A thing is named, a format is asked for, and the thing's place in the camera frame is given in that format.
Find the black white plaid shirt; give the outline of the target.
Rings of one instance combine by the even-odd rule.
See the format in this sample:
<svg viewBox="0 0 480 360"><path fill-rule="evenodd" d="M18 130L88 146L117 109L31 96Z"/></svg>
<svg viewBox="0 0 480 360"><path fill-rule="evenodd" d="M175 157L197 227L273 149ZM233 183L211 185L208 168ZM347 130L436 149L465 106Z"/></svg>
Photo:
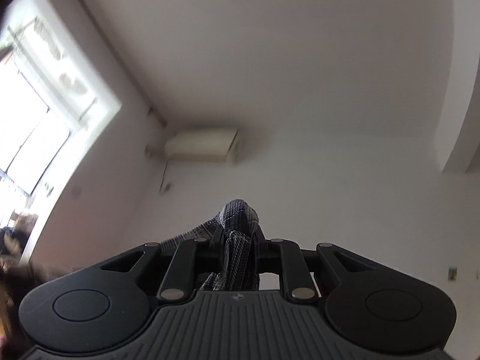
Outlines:
<svg viewBox="0 0 480 360"><path fill-rule="evenodd" d="M207 291L256 291L260 276L256 270L255 235L260 230L256 211L242 199L227 203L220 212L207 222L160 243L164 253L174 252L184 241L205 238L211 241L218 228L223 229L224 258L219 271L199 274L197 283Z"/></svg>

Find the bright window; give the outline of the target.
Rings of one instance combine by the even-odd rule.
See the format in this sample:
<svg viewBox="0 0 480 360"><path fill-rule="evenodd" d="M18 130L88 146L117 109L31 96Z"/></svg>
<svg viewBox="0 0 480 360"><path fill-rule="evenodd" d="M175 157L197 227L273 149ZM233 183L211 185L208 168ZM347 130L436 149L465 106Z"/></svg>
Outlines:
<svg viewBox="0 0 480 360"><path fill-rule="evenodd" d="M48 0L7 8L1 174L22 194L62 188L120 108Z"/></svg>

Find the white wall air conditioner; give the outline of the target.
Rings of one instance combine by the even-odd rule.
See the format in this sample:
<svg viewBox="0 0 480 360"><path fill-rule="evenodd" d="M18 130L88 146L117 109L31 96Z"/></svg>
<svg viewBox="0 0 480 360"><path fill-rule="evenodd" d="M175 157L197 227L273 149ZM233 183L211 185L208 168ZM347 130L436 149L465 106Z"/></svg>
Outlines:
<svg viewBox="0 0 480 360"><path fill-rule="evenodd" d="M169 138L165 158L172 161L224 163L236 160L239 151L237 128L200 128L185 130Z"/></svg>

